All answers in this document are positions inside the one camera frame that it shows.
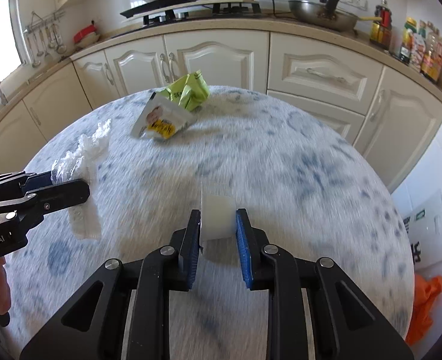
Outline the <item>crinkled clear plastic wrap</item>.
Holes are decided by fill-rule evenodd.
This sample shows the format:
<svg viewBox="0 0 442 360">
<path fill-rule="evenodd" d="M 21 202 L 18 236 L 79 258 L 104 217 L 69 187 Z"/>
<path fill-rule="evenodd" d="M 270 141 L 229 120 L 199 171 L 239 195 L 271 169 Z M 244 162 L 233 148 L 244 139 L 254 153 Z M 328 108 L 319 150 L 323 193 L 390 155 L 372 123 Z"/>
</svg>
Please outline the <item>crinkled clear plastic wrap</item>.
<svg viewBox="0 0 442 360">
<path fill-rule="evenodd" d="M 101 238 L 101 222 L 93 193 L 96 191 L 97 166 L 109 153 L 110 133 L 111 119 L 99 122 L 92 135 L 82 134 L 76 150 L 68 150 L 51 168 L 51 180 L 55 185 L 73 180 L 88 184 L 90 197 L 87 201 L 67 210 L 71 230 L 80 240 Z"/>
</svg>

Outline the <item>white plastic cup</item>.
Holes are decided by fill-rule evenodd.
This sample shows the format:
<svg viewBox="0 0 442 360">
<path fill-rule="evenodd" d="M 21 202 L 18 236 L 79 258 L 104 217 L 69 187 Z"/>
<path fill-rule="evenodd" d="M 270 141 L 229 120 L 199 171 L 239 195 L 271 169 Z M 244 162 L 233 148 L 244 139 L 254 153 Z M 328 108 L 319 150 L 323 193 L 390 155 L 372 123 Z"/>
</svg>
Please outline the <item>white plastic cup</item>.
<svg viewBox="0 0 442 360">
<path fill-rule="evenodd" d="M 218 262 L 236 234 L 236 202 L 225 195 L 203 194 L 200 204 L 202 256 Z"/>
</svg>

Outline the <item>white yellow snack packet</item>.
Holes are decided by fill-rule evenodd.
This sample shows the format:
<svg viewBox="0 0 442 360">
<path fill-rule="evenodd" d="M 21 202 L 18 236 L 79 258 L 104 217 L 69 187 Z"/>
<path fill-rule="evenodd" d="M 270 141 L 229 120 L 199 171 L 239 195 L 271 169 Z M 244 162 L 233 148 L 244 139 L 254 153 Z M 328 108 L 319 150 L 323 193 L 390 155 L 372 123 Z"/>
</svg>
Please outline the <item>white yellow snack packet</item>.
<svg viewBox="0 0 442 360">
<path fill-rule="evenodd" d="M 136 120 L 131 136 L 166 141 L 196 122 L 191 112 L 153 93 Z"/>
</svg>

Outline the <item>green snack bag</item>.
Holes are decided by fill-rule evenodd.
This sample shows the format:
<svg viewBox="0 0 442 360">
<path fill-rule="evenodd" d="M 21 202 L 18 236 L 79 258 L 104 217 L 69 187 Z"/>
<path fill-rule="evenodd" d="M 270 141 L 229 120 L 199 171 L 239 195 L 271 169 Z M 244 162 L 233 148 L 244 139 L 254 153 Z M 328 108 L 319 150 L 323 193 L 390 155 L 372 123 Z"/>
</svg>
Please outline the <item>green snack bag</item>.
<svg viewBox="0 0 442 360">
<path fill-rule="evenodd" d="M 210 95 L 201 70 L 180 77 L 159 94 L 187 111 L 196 110 Z"/>
</svg>

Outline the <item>cream kitchen cabinets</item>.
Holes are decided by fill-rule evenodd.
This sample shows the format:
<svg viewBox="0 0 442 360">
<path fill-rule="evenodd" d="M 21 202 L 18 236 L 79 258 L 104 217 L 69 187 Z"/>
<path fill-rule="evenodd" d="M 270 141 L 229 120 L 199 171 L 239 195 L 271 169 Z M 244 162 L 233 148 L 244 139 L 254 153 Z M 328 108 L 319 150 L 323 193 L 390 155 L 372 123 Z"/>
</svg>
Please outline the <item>cream kitchen cabinets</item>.
<svg viewBox="0 0 442 360">
<path fill-rule="evenodd" d="M 442 89 L 365 41 L 288 20 L 203 19 L 103 41 L 22 85 L 0 103 L 0 173 L 23 169 L 90 111 L 195 71 L 309 112 L 391 190 L 442 123 Z"/>
</svg>

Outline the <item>hanging utensil rack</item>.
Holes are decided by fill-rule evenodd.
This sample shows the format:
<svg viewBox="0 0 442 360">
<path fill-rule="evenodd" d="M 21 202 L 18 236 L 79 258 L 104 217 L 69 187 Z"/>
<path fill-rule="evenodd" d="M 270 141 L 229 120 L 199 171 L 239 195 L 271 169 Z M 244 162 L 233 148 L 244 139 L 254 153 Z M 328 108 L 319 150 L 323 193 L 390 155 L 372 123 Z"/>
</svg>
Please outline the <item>hanging utensil rack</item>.
<svg viewBox="0 0 442 360">
<path fill-rule="evenodd" d="M 63 41 L 59 26 L 65 14 L 64 10 L 56 10 L 42 17 L 34 10 L 31 12 L 31 21 L 22 34 L 33 68 L 61 61 L 66 56 L 67 44 Z"/>
</svg>

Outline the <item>red white bowl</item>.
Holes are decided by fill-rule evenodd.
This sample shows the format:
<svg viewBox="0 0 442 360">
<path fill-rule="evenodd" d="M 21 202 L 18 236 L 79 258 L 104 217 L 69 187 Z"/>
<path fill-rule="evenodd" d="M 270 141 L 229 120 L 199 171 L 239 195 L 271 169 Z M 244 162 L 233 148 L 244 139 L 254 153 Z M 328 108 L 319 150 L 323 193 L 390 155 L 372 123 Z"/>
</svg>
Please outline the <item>red white bowl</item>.
<svg viewBox="0 0 442 360">
<path fill-rule="evenodd" d="M 74 45 L 76 47 L 78 47 L 78 46 L 80 47 L 81 41 L 83 41 L 84 39 L 87 39 L 90 36 L 98 35 L 98 33 L 99 33 L 99 31 L 95 25 L 95 21 L 92 20 L 91 24 L 89 24 L 85 28 L 82 28 L 73 36 Z"/>
</svg>

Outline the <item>white rice sack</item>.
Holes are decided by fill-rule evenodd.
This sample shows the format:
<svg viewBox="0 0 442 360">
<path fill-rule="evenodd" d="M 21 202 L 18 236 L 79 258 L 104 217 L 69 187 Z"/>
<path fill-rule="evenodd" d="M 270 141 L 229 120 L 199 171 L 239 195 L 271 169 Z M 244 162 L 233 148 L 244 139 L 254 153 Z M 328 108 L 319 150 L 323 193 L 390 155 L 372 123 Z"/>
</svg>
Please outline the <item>white rice sack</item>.
<svg viewBox="0 0 442 360">
<path fill-rule="evenodd" d="M 404 217 L 414 270 L 442 263 L 442 193 L 438 190 Z"/>
</svg>

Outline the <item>orange plastic bag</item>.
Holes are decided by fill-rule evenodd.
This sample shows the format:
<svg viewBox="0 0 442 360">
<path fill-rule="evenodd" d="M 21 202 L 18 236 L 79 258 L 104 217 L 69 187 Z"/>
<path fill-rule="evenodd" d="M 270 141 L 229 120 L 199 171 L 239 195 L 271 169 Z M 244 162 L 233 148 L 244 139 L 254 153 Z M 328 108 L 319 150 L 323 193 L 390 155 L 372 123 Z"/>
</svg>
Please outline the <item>orange plastic bag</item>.
<svg viewBox="0 0 442 360">
<path fill-rule="evenodd" d="M 433 324 L 431 310 L 435 300 L 441 293 L 442 275 L 426 280 L 421 275 L 415 274 L 413 314 L 405 338 L 409 346 L 423 339 L 431 328 Z"/>
</svg>

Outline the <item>black gas stove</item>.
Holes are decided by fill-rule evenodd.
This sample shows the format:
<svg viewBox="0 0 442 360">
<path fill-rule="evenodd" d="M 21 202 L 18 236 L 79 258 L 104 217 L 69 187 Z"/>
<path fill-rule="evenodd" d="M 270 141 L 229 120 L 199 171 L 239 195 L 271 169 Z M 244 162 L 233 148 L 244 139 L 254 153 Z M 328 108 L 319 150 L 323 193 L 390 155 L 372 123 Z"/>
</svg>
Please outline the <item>black gas stove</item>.
<svg viewBox="0 0 442 360">
<path fill-rule="evenodd" d="M 256 0 L 159 0 L 129 10 L 120 15 L 125 23 L 138 23 L 142 28 L 179 21 L 262 16 Z"/>
</svg>

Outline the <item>steel wok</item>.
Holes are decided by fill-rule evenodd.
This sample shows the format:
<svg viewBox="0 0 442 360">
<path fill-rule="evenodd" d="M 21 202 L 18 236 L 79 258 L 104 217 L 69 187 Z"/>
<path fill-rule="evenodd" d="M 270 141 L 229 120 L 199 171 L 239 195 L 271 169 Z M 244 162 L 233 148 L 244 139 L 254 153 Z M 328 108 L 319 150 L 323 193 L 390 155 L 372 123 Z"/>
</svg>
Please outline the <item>steel wok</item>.
<svg viewBox="0 0 442 360">
<path fill-rule="evenodd" d="M 338 32 L 349 32 L 355 29 L 358 21 L 380 21 L 378 16 L 357 16 L 344 10 L 338 10 L 340 0 L 311 2 L 307 0 L 290 0 L 289 9 L 300 22 L 313 24 L 324 29 Z"/>
</svg>

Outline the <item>dark oil bottle red cap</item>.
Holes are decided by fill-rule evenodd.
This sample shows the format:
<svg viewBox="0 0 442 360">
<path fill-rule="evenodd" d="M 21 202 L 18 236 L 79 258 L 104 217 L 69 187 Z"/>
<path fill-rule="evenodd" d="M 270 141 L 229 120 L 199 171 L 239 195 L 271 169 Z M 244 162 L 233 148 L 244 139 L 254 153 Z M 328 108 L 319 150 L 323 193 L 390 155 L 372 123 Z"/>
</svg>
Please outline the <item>dark oil bottle red cap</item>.
<svg viewBox="0 0 442 360">
<path fill-rule="evenodd" d="M 376 46 L 388 50 L 392 39 L 392 12 L 387 0 L 382 0 L 375 8 L 375 17 L 371 25 L 369 41 Z"/>
</svg>

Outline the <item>cluster of condiment bottles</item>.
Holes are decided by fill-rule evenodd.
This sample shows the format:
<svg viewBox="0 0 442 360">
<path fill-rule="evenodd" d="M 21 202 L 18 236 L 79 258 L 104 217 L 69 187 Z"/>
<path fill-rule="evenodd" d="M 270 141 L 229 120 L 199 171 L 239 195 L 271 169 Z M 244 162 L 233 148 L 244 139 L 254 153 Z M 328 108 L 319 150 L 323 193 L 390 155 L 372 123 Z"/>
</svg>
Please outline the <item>cluster of condiment bottles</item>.
<svg viewBox="0 0 442 360">
<path fill-rule="evenodd" d="M 438 84 L 442 73 L 442 37 L 430 21 L 407 17 L 401 34 L 399 60 Z"/>
</svg>

